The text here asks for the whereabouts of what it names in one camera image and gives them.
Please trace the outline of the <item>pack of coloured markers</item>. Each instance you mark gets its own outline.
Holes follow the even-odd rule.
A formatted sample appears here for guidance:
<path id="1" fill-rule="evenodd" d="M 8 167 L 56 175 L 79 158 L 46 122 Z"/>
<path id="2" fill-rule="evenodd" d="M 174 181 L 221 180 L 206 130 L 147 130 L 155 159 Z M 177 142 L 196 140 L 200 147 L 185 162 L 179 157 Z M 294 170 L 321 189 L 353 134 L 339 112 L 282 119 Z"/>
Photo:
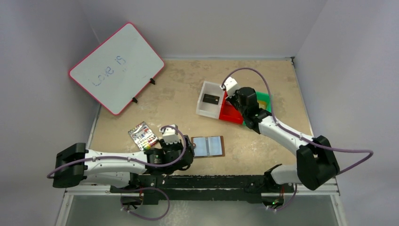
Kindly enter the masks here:
<path id="1" fill-rule="evenodd" d="M 140 151 L 152 148 L 159 141 L 159 138 L 144 121 L 129 130 L 128 134 Z"/>

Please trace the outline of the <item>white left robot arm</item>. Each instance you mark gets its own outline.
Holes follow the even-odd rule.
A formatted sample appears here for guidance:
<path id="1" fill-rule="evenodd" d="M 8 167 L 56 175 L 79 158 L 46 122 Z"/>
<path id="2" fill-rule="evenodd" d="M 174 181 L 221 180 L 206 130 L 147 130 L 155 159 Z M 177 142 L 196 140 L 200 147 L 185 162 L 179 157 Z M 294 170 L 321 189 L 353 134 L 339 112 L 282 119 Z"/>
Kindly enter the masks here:
<path id="1" fill-rule="evenodd" d="M 195 145 L 187 135 L 172 144 L 160 140 L 160 145 L 136 153 L 106 153 L 75 143 L 56 155 L 55 169 L 47 177 L 54 188 L 85 183 L 124 188 L 133 183 L 133 174 L 170 175 L 191 166 Z"/>

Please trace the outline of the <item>white plastic bin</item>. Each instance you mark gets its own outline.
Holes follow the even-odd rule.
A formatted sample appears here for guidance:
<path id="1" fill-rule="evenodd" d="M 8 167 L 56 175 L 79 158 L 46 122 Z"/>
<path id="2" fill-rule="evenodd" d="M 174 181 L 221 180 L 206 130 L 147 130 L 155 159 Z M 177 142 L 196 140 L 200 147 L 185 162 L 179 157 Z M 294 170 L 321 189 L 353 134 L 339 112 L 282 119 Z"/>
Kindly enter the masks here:
<path id="1" fill-rule="evenodd" d="M 220 85 L 204 81 L 197 101 L 196 114 L 219 119 L 223 100 L 224 91 Z"/>

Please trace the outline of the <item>red plastic bin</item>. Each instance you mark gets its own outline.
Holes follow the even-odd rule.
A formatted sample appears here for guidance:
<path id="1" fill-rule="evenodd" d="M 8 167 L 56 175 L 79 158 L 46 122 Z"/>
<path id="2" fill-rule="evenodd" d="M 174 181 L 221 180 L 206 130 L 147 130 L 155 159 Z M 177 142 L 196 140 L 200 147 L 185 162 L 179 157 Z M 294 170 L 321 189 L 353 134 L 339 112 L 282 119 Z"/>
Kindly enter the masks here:
<path id="1" fill-rule="evenodd" d="M 238 125 L 243 124 L 243 117 L 240 112 L 237 111 L 232 104 L 230 104 L 227 100 L 227 93 L 224 92 L 223 101 L 221 105 L 221 110 L 219 113 L 219 120 L 235 123 Z"/>

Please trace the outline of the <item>green plastic bin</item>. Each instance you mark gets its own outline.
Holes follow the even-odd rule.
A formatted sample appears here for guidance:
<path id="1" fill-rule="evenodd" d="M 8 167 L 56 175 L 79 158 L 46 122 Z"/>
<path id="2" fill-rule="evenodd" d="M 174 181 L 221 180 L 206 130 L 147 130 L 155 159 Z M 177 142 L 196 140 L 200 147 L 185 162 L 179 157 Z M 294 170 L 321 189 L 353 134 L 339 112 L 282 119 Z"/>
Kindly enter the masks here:
<path id="1" fill-rule="evenodd" d="M 270 107 L 270 96 L 268 94 L 262 93 L 262 92 L 258 92 L 256 91 L 257 94 L 257 100 L 262 100 L 265 101 L 267 103 L 267 111 L 271 112 L 271 107 Z M 255 129 L 255 127 L 257 127 L 257 125 L 246 125 L 245 122 L 243 121 L 243 124 L 245 126 L 247 126 L 250 129 Z"/>

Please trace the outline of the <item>brown leather card holder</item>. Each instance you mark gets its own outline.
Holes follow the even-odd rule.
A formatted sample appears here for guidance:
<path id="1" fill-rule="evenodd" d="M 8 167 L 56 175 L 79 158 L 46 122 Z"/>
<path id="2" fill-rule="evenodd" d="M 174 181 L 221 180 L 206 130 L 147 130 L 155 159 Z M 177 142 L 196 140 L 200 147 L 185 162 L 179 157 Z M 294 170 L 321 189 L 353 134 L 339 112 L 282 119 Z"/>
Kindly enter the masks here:
<path id="1" fill-rule="evenodd" d="M 225 156 L 223 136 L 192 137 L 194 157 L 222 157 Z"/>

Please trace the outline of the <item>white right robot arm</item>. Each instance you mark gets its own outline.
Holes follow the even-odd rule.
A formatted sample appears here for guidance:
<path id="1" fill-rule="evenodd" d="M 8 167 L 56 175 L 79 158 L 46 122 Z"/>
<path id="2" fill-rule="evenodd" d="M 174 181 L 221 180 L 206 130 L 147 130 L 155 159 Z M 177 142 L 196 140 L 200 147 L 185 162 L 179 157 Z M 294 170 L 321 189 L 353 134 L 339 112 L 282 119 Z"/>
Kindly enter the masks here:
<path id="1" fill-rule="evenodd" d="M 324 136 L 293 135 L 281 129 L 283 125 L 272 113 L 259 107 L 253 88 L 226 88 L 226 101 L 240 112 L 246 126 L 269 137 L 296 157 L 296 164 L 278 164 L 265 172 L 271 185 L 302 184 L 314 191 L 340 172 L 330 142 Z"/>

